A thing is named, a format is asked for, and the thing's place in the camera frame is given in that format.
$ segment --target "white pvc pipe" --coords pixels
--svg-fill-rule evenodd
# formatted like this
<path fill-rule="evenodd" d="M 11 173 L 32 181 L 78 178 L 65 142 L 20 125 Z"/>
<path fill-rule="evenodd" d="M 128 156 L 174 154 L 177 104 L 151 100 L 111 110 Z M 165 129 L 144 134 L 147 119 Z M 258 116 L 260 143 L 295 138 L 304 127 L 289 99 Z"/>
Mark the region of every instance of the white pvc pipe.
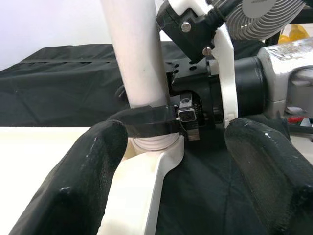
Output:
<path fill-rule="evenodd" d="M 169 91 L 156 23 L 154 0 L 101 0 L 131 108 L 166 105 Z M 135 139 L 139 147 L 160 150 L 178 138 L 171 134 Z"/>

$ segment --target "bolt head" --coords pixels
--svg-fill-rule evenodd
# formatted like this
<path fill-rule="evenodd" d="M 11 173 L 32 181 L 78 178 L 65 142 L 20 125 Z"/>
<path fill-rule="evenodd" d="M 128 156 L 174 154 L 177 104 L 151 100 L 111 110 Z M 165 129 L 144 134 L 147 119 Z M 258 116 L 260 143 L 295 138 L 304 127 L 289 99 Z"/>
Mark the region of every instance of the bolt head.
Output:
<path fill-rule="evenodd" d="M 181 30 L 184 32 L 184 33 L 188 33 L 190 32 L 191 30 L 191 24 L 187 21 L 185 21 L 184 23 L 182 23 L 181 25 Z"/>
<path fill-rule="evenodd" d="M 205 47 L 202 51 L 202 54 L 204 56 L 209 56 L 209 55 L 212 55 L 212 49 L 210 47 Z"/>

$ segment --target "white plastic bracket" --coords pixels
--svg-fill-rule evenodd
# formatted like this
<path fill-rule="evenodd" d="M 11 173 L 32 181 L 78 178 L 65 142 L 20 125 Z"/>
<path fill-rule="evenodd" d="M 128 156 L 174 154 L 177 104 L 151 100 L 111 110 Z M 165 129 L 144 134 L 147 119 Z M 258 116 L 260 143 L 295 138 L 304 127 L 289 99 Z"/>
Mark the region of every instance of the white plastic bracket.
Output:
<path fill-rule="evenodd" d="M 212 55 L 218 62 L 223 100 L 224 127 L 238 117 L 238 101 L 235 80 L 234 47 L 224 23 L 214 37 L 215 48 Z"/>
<path fill-rule="evenodd" d="M 121 162 L 112 180 L 97 235 L 155 234 L 163 179 L 181 162 L 183 155 L 184 137 L 180 136 L 167 149 L 142 153 Z"/>
<path fill-rule="evenodd" d="M 205 0 L 169 0 L 169 4 L 178 15 L 191 8 L 198 16 L 202 16 L 213 8 Z M 226 128 L 231 120 L 238 117 L 238 101 L 235 81 L 234 47 L 225 23 L 217 29 L 214 44 L 215 48 L 212 50 L 212 55 L 218 63 L 223 100 L 224 127 Z"/>
<path fill-rule="evenodd" d="M 182 15 L 188 8 L 191 8 L 198 16 L 205 15 L 211 10 L 212 5 L 208 5 L 205 0 L 168 0 L 172 9 L 177 15 Z"/>

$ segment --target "black cable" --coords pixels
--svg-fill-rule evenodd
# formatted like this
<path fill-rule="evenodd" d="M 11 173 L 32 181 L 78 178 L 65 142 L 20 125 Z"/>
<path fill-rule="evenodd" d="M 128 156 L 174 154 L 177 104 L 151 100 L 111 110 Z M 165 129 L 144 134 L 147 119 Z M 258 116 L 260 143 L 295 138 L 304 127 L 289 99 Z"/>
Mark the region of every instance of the black cable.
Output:
<path fill-rule="evenodd" d="M 288 125 L 291 133 L 313 134 L 313 128 L 307 126 Z"/>
<path fill-rule="evenodd" d="M 241 2 L 242 0 L 228 0 L 219 7 L 219 11 L 224 17 L 227 17 Z"/>

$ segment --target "white wall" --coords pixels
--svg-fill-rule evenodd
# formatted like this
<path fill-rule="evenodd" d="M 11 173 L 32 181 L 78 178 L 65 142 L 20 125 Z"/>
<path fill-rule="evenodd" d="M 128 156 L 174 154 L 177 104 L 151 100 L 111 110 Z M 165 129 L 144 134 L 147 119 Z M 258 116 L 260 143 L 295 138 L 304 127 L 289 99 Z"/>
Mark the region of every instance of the white wall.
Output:
<path fill-rule="evenodd" d="M 111 43 L 100 0 L 0 3 L 0 70 L 43 47 L 100 43 Z"/>

